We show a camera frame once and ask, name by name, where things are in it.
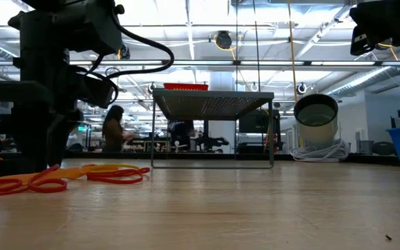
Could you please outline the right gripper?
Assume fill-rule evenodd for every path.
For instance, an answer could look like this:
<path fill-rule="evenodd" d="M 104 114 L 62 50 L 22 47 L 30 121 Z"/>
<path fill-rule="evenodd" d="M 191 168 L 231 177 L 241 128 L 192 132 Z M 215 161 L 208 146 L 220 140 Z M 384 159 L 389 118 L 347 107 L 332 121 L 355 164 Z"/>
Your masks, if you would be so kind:
<path fill-rule="evenodd" d="M 400 47 L 400 0 L 362 2 L 350 10 L 349 16 L 369 46 L 389 40 L 392 46 Z"/>

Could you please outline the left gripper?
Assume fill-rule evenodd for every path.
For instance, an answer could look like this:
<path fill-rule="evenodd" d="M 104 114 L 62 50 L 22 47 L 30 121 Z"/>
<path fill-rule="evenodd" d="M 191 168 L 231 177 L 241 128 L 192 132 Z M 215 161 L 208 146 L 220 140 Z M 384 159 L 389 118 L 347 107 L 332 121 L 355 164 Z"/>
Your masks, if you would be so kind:
<path fill-rule="evenodd" d="M 60 96 L 35 81 L 0 81 L 1 103 L 12 104 L 9 112 L 12 114 L 12 136 L 34 172 L 42 172 L 47 168 L 49 123 L 47 116 L 42 113 L 65 114 L 49 137 L 49 166 L 60 165 L 69 134 L 82 120 L 76 99 Z"/>

